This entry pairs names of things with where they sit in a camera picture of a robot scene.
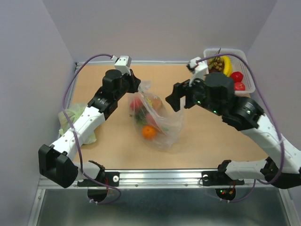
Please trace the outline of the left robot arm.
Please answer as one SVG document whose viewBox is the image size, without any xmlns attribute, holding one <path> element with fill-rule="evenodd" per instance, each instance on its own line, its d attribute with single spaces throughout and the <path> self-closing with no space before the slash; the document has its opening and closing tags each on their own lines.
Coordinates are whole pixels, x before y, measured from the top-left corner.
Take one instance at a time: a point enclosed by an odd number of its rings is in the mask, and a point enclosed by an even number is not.
<svg viewBox="0 0 301 226">
<path fill-rule="evenodd" d="M 122 73 L 110 69 L 103 77 L 102 86 L 88 102 L 81 116 L 51 145 L 42 145 L 38 151 L 40 174 L 63 188 L 79 179 L 80 166 L 73 163 L 88 136 L 103 124 L 117 109 L 118 101 L 126 93 L 136 93 L 140 85 L 133 71 Z"/>
</svg>

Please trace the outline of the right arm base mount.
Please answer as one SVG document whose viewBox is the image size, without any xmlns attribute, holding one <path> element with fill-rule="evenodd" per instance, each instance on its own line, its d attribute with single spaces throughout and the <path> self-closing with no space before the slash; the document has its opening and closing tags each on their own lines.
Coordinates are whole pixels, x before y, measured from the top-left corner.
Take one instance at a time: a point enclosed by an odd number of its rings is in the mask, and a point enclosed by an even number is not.
<svg viewBox="0 0 301 226">
<path fill-rule="evenodd" d="M 205 170 L 201 172 L 198 184 L 201 186 L 221 186 L 224 185 L 224 181 L 222 174 L 217 170 Z"/>
</svg>

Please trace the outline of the pink peach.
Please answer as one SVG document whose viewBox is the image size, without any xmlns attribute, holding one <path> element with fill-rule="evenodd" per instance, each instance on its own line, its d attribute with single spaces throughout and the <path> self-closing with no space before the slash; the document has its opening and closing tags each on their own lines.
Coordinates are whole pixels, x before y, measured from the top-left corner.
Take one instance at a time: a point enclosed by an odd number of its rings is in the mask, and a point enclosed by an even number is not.
<svg viewBox="0 0 301 226">
<path fill-rule="evenodd" d="M 160 127 L 160 120 L 158 120 L 156 117 L 152 116 L 150 113 L 146 114 L 145 119 L 146 119 L 146 123 L 148 125 L 151 125 L 155 128 Z"/>
</svg>

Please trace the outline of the small pineapple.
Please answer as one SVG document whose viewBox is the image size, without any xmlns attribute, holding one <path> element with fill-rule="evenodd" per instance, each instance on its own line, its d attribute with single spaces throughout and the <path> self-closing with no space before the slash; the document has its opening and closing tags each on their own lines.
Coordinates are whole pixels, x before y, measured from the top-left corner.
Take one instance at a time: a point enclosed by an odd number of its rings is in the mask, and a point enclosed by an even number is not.
<svg viewBox="0 0 301 226">
<path fill-rule="evenodd" d="M 163 112 L 163 103 L 158 97 L 147 97 L 144 107 L 138 113 L 134 113 L 134 119 L 139 125 L 148 125 L 145 119 L 147 113 L 163 116 Z"/>
</svg>

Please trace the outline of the orange fruit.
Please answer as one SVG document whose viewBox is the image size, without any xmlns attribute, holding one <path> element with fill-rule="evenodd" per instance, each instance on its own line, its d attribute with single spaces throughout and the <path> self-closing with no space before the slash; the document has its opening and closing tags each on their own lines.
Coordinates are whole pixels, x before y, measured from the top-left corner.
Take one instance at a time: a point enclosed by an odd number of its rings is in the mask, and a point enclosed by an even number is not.
<svg viewBox="0 0 301 226">
<path fill-rule="evenodd" d="M 156 137 L 157 130 L 151 125 L 145 125 L 142 129 L 142 136 L 145 139 L 152 140 Z"/>
</svg>

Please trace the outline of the clear plastic fruit bag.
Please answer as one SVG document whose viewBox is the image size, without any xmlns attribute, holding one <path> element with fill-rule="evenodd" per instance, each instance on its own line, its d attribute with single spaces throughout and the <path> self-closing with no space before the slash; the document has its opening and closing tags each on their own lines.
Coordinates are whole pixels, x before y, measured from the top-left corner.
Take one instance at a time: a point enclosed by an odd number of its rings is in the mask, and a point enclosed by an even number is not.
<svg viewBox="0 0 301 226">
<path fill-rule="evenodd" d="M 150 88 L 150 81 L 142 81 L 136 93 L 128 94 L 129 117 L 143 142 L 166 150 L 177 142 L 183 129 L 185 99 L 180 99 L 179 111 L 171 112 L 159 96 L 149 92 Z"/>
</svg>

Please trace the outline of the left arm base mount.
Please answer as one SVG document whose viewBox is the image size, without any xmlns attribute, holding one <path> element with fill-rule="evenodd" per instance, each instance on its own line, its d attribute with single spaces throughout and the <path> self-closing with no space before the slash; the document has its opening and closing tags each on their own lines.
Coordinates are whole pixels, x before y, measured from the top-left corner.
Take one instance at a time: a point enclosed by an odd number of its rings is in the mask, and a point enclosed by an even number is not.
<svg viewBox="0 0 301 226">
<path fill-rule="evenodd" d="M 119 176 L 120 173 L 118 171 L 105 171 L 105 172 L 100 172 L 95 180 L 106 185 L 114 186 L 117 187 L 119 186 Z M 85 178 L 83 181 L 78 181 L 77 182 L 78 187 L 99 187 L 101 185 Z"/>
</svg>

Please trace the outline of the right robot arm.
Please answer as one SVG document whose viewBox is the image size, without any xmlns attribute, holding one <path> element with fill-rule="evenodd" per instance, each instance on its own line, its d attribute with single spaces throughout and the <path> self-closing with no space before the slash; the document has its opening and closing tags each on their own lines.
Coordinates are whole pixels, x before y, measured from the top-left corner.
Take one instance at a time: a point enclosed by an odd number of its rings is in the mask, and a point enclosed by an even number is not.
<svg viewBox="0 0 301 226">
<path fill-rule="evenodd" d="M 260 161 L 224 160 L 217 170 L 208 172 L 205 186 L 228 185 L 233 180 L 265 180 L 274 187 L 288 189 L 301 184 L 301 152 L 273 125 L 259 104 L 249 97 L 237 96 L 234 81 L 223 73 L 210 73 L 205 80 L 174 84 L 166 101 L 174 111 L 198 105 L 222 118 L 222 121 L 251 138 L 267 155 Z"/>
</svg>

